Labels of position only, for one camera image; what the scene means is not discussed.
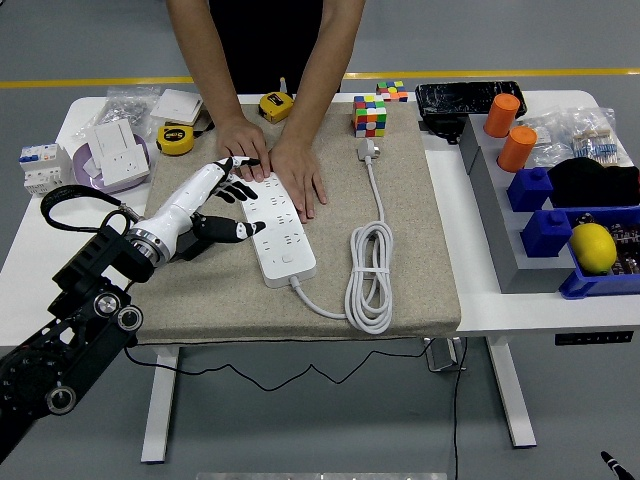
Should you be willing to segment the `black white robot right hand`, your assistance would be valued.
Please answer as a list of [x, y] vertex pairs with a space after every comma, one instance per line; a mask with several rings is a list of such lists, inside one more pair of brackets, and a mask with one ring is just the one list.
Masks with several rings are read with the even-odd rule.
[[622, 466], [611, 454], [606, 451], [600, 452], [601, 458], [608, 468], [614, 473], [619, 480], [635, 480], [634, 475]]

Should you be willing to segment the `person's right hand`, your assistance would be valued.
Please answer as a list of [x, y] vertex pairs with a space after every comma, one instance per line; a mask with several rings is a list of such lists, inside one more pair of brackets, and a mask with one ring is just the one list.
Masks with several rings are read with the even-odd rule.
[[245, 156], [260, 161], [258, 166], [241, 166], [236, 175], [245, 181], [262, 182], [271, 174], [271, 165], [262, 130], [242, 114], [226, 120], [216, 120], [216, 148], [220, 157]]

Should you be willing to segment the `person's left hand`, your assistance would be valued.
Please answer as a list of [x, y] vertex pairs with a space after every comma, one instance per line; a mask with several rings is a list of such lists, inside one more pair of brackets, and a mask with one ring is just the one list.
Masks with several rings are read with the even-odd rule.
[[321, 170], [309, 142], [280, 138], [269, 154], [273, 171], [287, 191], [300, 221], [315, 218], [315, 200], [327, 203]]

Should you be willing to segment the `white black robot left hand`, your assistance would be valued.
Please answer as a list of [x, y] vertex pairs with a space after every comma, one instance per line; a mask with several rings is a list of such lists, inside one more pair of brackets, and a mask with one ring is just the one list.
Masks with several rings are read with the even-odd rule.
[[190, 231], [199, 240], [220, 243], [238, 243], [256, 235], [266, 228], [263, 221], [246, 223], [206, 217], [198, 210], [212, 196], [228, 203], [256, 199], [257, 194], [244, 185], [232, 170], [258, 163], [257, 159], [250, 157], [231, 156], [205, 165], [186, 180], [152, 217], [136, 223], [128, 235], [149, 243], [165, 259], [175, 255], [178, 238]]

